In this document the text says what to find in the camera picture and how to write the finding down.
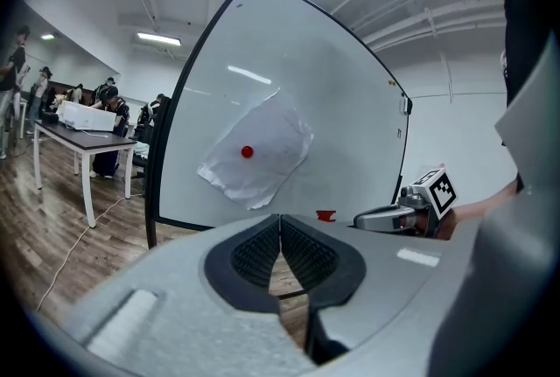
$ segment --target white label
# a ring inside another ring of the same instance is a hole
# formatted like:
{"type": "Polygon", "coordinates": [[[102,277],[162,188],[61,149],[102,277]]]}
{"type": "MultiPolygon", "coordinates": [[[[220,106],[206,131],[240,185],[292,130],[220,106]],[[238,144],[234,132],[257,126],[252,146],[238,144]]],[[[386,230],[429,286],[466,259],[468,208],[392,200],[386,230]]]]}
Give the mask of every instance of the white label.
{"type": "Polygon", "coordinates": [[[425,253],[418,253],[417,251],[412,251],[411,249],[407,248],[399,249],[399,251],[396,253],[396,256],[399,259],[420,263],[421,265],[426,265],[428,267],[435,267],[439,264],[439,257],[435,255],[427,255],[425,253]]]}

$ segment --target red magnet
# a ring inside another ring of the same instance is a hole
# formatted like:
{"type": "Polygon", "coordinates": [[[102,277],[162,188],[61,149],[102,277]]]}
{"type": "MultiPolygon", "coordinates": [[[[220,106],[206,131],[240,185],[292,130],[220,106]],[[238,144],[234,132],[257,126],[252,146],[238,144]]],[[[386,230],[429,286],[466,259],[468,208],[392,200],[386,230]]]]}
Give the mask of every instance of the red magnet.
{"type": "Polygon", "coordinates": [[[248,145],[245,145],[245,147],[243,147],[241,149],[241,155],[247,159],[249,159],[250,157],[253,156],[253,153],[255,153],[255,151],[253,150],[253,147],[250,147],[248,145]]]}

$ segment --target white table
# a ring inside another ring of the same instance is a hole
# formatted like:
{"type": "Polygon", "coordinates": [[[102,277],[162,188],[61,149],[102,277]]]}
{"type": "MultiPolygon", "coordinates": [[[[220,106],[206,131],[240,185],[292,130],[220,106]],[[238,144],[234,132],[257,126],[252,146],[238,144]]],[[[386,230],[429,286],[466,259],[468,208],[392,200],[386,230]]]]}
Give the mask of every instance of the white table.
{"type": "Polygon", "coordinates": [[[27,100],[26,99],[21,99],[19,101],[19,106],[21,107],[21,110],[19,112],[19,138],[23,139],[24,138],[24,127],[25,127],[25,112],[27,111],[27,100]]]}
{"type": "Polygon", "coordinates": [[[130,178],[132,176],[132,158],[134,156],[134,144],[124,137],[119,137],[113,133],[97,131],[95,134],[106,135],[107,137],[89,136],[81,131],[67,129],[64,125],[46,124],[37,121],[35,124],[35,141],[33,145],[33,157],[35,165],[35,182],[37,188],[43,187],[41,183],[41,167],[39,162],[39,134],[43,133],[58,141],[68,149],[73,151],[73,173],[80,174],[79,155],[81,155],[81,186],[84,193],[84,205],[86,206],[87,223],[90,227],[95,227],[94,207],[91,200],[91,189],[89,186],[89,159],[98,153],[108,151],[127,150],[129,152],[126,159],[126,172],[124,179],[124,197],[130,198],[130,178]]]}

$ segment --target black whiteboard frame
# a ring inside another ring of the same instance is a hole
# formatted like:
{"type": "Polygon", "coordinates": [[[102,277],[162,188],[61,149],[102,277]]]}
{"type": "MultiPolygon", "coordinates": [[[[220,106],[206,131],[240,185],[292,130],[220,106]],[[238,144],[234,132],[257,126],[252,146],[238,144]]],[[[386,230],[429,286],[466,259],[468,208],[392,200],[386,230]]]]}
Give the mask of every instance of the black whiteboard frame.
{"type": "MultiPolygon", "coordinates": [[[[204,46],[208,37],[210,36],[210,33],[212,32],[212,30],[220,20],[221,16],[224,14],[226,9],[233,1],[234,0],[226,0],[222,4],[220,9],[213,16],[210,23],[208,23],[208,25],[206,26],[206,29],[202,32],[202,35],[197,41],[195,47],[192,49],[192,52],[189,55],[189,58],[186,61],[185,66],[183,67],[183,71],[179,76],[177,86],[173,91],[173,97],[171,98],[171,103],[169,105],[167,114],[165,115],[165,118],[162,121],[162,125],[160,126],[160,133],[159,136],[157,137],[156,144],[155,145],[152,144],[152,146],[150,147],[150,155],[148,156],[148,168],[147,168],[148,173],[146,174],[146,178],[145,178],[146,179],[146,186],[145,186],[146,187],[146,200],[145,200],[146,227],[148,230],[155,229],[154,222],[164,223],[165,225],[170,225],[175,227],[183,227],[185,229],[192,229],[195,231],[206,231],[207,229],[214,228],[210,226],[196,225],[193,223],[186,223],[184,221],[171,220],[162,217],[159,213],[159,197],[161,192],[161,174],[164,168],[165,149],[167,147],[167,141],[169,139],[169,133],[172,127],[172,120],[173,117],[175,116],[175,111],[177,110],[177,105],[179,103],[181,94],[183,92],[183,88],[185,87],[186,81],[188,79],[189,74],[191,73],[191,70],[193,69],[194,63],[196,62],[199,53],[202,50],[202,47],[204,46]]],[[[377,57],[377,55],[375,55],[375,53],[361,39],[359,39],[355,35],[355,33],[353,33],[350,29],[348,29],[345,25],[343,25],[338,19],[333,17],[331,14],[327,13],[325,10],[318,7],[315,3],[309,0],[302,0],[302,1],[308,3],[315,10],[318,10],[321,13],[323,13],[325,16],[329,17],[332,21],[334,21],[336,24],[342,27],[345,31],[350,33],[350,35],[352,35],[354,39],[356,39],[365,49],[367,49],[367,51],[371,53],[375,57],[375,59],[383,66],[383,68],[387,71],[391,79],[395,81],[396,85],[401,89],[402,97],[406,97],[409,102],[409,107],[410,108],[412,107],[411,105],[412,102],[410,98],[404,92],[403,87],[395,78],[395,76],[387,69],[385,64],[377,57]]],[[[406,133],[404,135],[404,148],[402,149],[401,168],[395,177],[395,181],[396,181],[395,192],[398,192],[398,187],[401,182],[401,172],[403,171],[404,154],[406,152],[406,143],[408,140],[408,136],[409,136],[409,118],[407,117],[406,133]]],[[[153,235],[151,237],[153,240],[155,240],[156,238],[155,232],[152,234],[153,235]]]]}

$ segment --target fluorescent light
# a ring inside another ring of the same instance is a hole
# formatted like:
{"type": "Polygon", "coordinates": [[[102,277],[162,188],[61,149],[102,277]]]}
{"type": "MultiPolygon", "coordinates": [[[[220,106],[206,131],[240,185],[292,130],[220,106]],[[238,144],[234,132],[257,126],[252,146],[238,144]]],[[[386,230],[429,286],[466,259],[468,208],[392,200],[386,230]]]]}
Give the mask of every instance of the fluorescent light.
{"type": "Polygon", "coordinates": [[[249,77],[250,79],[260,81],[261,83],[266,83],[267,85],[272,83],[272,81],[270,81],[269,79],[265,79],[264,77],[261,77],[256,73],[251,73],[250,71],[246,71],[245,69],[240,69],[239,67],[228,66],[227,69],[229,69],[232,73],[240,73],[241,75],[245,75],[245,77],[249,77]]]}
{"type": "Polygon", "coordinates": [[[168,45],[181,45],[179,38],[162,37],[161,35],[154,35],[152,33],[139,32],[138,37],[141,39],[148,39],[149,41],[157,41],[158,43],[166,43],[168,45]]]}

